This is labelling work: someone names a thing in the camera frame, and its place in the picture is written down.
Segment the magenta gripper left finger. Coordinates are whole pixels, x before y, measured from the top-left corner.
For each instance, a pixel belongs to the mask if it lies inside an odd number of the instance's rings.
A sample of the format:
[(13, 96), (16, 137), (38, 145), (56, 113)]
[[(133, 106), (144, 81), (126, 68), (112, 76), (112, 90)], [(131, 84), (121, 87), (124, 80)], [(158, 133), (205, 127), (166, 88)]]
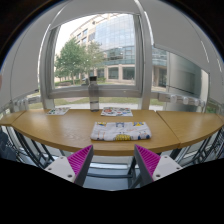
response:
[(93, 154), (93, 146), (89, 145), (68, 157), (60, 156), (46, 167), (45, 170), (82, 186), (85, 182)]

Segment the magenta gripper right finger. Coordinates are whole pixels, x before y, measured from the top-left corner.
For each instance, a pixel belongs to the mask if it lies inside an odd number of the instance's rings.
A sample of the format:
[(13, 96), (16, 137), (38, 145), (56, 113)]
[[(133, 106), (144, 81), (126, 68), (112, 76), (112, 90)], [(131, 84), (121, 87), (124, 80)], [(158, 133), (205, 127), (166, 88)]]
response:
[(134, 146), (134, 158), (140, 169), (142, 185), (150, 184), (182, 169), (170, 156), (159, 156), (139, 145)]

